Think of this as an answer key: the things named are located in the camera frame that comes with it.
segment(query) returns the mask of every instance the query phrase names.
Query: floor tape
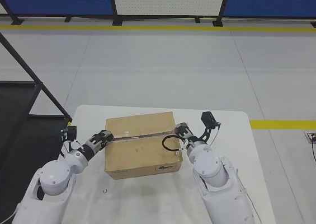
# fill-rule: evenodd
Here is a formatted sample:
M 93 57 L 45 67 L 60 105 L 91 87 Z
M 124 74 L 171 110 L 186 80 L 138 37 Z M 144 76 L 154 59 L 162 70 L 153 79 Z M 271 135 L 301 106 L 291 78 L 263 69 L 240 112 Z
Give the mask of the floor tape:
M 252 129 L 316 130 L 316 120 L 250 120 Z
M 316 32 L 316 28 L 292 27 L 213 27 L 213 26 L 77 26 L 77 25 L 0 25 L 2 30 L 185 30 L 250 32 Z

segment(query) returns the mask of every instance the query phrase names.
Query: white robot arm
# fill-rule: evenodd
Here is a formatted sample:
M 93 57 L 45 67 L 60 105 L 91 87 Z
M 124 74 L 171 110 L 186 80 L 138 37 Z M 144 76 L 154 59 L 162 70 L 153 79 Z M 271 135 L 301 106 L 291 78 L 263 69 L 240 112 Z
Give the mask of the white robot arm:
M 200 188 L 200 194 L 213 224 L 255 224 L 252 207 L 232 163 L 226 157 L 219 157 L 206 142 L 212 129 L 220 128 L 211 112 L 203 112 L 201 120 L 206 129 L 198 138 L 192 134 L 186 123 L 178 124 L 175 136 L 188 141 L 187 155 L 194 165 L 193 175 Z
M 76 174 L 83 172 L 88 162 L 107 143 L 113 135 L 107 130 L 93 135 L 77 150 L 71 150 L 64 157 L 50 161 L 38 169 L 18 205 L 13 224 L 59 224 L 66 210 L 69 198 L 76 183 Z M 45 194 L 56 196 L 56 200 L 39 200 L 39 187 Z

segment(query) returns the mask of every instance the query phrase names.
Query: wall outlet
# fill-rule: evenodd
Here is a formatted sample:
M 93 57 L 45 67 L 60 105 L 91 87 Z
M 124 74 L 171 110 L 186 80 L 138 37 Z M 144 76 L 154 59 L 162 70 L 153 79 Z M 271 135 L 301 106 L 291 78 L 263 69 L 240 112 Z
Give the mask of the wall outlet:
M 313 141 L 312 140 L 312 135 L 315 134 L 316 135 L 316 132 L 304 132 L 304 135 L 305 137 L 307 138 L 307 141 L 309 144 L 316 144 L 316 141 Z

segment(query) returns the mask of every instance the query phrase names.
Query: cardboard box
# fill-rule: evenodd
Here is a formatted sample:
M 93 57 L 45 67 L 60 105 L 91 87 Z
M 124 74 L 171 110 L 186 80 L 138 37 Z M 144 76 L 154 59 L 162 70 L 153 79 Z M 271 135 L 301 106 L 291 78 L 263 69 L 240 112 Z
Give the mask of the cardboard box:
M 174 128 L 172 112 L 107 119 L 106 130 L 113 133 L 114 140 L 105 148 L 105 171 L 115 180 L 178 171 L 182 153 L 162 146 L 163 138 L 173 134 Z M 165 144 L 180 148 L 174 138 Z

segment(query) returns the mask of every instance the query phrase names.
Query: gray floor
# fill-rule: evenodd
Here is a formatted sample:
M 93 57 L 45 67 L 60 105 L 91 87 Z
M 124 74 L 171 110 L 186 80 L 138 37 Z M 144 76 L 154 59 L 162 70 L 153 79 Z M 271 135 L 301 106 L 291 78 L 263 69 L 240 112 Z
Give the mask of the gray floor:
M 204 20 L 202 26 L 210 22 Z M 305 21 L 228 20 L 224 25 L 310 27 Z M 250 119 L 316 120 L 316 33 L 2 32 L 72 115 L 77 106 L 92 104 L 238 110 Z M 0 80 L 30 80 L 1 45 Z M 41 94 L 32 113 L 58 111 Z M 316 224 L 316 165 L 303 131 L 253 130 L 277 223 Z

